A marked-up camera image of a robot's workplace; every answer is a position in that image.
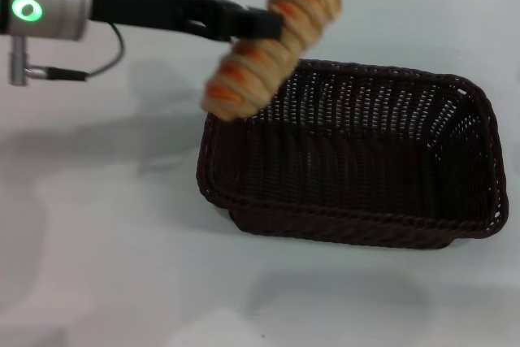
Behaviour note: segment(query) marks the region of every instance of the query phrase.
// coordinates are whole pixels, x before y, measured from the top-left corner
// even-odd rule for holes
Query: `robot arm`
[[[228,0],[0,0],[0,34],[12,36],[11,84],[85,80],[86,72],[31,67],[26,37],[80,40],[88,20],[193,34],[214,41],[279,38],[281,15]]]

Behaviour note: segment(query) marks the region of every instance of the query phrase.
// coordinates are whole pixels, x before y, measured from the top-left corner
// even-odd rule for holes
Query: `white surface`
[[[225,45],[123,28],[128,57],[112,73],[16,89],[4,38],[0,345],[518,345],[520,0],[345,3],[307,57],[453,72],[485,89],[508,176],[504,231],[434,252],[241,233],[194,177],[197,101]],[[92,25],[83,45],[32,41],[30,54],[90,69],[113,50],[110,29]]]

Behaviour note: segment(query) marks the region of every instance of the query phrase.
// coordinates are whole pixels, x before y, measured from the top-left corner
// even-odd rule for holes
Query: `brown woven basket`
[[[467,79],[302,60],[271,104],[208,115],[202,194],[244,232],[438,249],[508,216],[496,117]]]

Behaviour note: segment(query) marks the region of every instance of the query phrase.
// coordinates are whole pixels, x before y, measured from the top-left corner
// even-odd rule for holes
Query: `green indicator light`
[[[43,16],[43,9],[36,0],[15,0],[13,12],[21,20],[36,22]]]

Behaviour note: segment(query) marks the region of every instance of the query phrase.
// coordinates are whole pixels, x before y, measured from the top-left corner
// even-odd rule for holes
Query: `led ring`
[[[23,13],[26,6],[32,7],[32,12],[29,15],[24,15]],[[12,8],[18,18],[27,22],[36,22],[43,16],[43,9],[41,8],[40,3],[35,0],[15,0]]]

